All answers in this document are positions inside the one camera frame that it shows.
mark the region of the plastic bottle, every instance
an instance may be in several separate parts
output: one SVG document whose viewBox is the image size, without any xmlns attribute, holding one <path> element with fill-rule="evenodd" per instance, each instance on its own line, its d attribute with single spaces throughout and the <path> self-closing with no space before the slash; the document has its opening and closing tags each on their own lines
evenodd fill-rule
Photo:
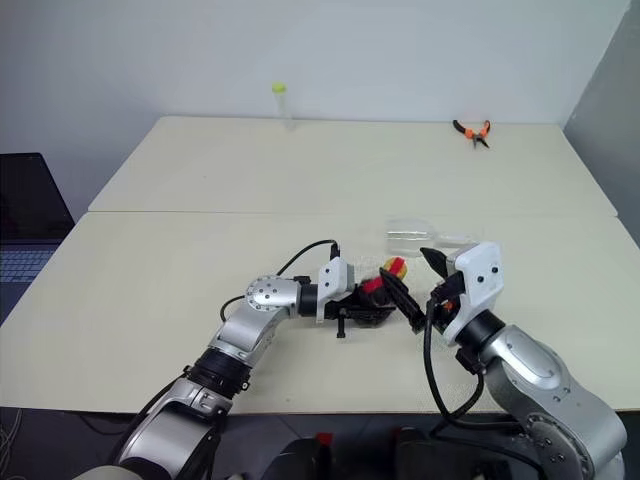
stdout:
<svg viewBox="0 0 640 480">
<path fill-rule="evenodd" d="M 479 242 L 472 233 L 443 233 L 422 218 L 387 219 L 387 253 L 421 256 L 420 248 L 460 248 Z"/>
<path fill-rule="evenodd" d="M 287 86 L 282 82 L 274 82 L 271 85 L 273 97 L 276 99 L 278 107 L 278 117 L 282 120 L 282 124 L 287 130 L 293 130 L 293 117 L 287 105 Z"/>
</svg>

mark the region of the laptop keyboard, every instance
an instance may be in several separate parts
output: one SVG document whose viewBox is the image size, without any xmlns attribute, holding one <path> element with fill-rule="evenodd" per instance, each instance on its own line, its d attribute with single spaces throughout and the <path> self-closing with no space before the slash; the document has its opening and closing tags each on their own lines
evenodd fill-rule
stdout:
<svg viewBox="0 0 640 480">
<path fill-rule="evenodd" d="M 53 250 L 0 252 L 0 282 L 31 282 L 53 255 Z"/>
</svg>

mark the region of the red component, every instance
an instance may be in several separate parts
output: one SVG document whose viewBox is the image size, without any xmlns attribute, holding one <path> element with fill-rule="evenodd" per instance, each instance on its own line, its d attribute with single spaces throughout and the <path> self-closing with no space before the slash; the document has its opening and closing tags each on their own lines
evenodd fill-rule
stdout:
<svg viewBox="0 0 640 480">
<path fill-rule="evenodd" d="M 391 262 L 391 265 L 389 266 L 389 273 L 392 273 L 393 275 L 397 276 L 400 270 L 402 270 L 403 266 L 404 266 L 404 258 L 396 257 L 393 259 L 393 262 Z M 382 286 L 383 286 L 382 277 L 377 276 L 376 278 L 373 278 L 368 282 L 363 283 L 362 291 L 364 293 L 372 293 L 377 289 L 381 288 Z"/>
<path fill-rule="evenodd" d="M 371 293 L 382 287 L 382 277 L 376 277 L 373 280 L 369 280 L 362 285 L 362 291 L 364 293 Z"/>
<path fill-rule="evenodd" d="M 320 445 L 324 445 L 325 447 L 330 447 L 331 442 L 333 442 L 333 433 L 316 433 L 316 440 L 320 443 Z"/>
</svg>

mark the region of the laptop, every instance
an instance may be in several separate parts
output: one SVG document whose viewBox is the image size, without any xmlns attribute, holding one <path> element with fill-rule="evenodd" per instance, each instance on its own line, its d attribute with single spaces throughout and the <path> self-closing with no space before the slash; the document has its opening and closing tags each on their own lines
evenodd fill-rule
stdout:
<svg viewBox="0 0 640 480">
<path fill-rule="evenodd" d="M 42 155 L 0 154 L 0 325 L 73 227 Z"/>
</svg>

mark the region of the table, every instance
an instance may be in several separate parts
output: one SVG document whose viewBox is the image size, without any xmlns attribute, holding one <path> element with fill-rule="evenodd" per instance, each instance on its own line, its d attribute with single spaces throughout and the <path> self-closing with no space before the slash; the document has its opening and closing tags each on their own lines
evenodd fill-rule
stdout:
<svg viewBox="0 0 640 480">
<path fill-rule="evenodd" d="M 640 252 L 614 217 L 433 216 L 439 229 L 503 246 L 495 313 L 556 349 L 576 378 L 617 409 L 637 408 Z M 335 236 L 356 276 L 386 258 L 378 215 L 88 213 L 0 329 L 0 405 L 133 412 L 203 351 L 218 309 L 303 245 Z M 292 274 L 311 274 L 322 248 Z M 436 281 L 409 259 L 420 301 Z M 235 413 L 432 412 L 421 337 L 395 314 L 378 329 L 283 323 Z M 453 408 L 474 380 L 434 337 Z M 485 394 L 476 410 L 495 410 Z"/>
<path fill-rule="evenodd" d="M 161 118 L 90 211 L 609 215 L 557 125 Z"/>
</svg>

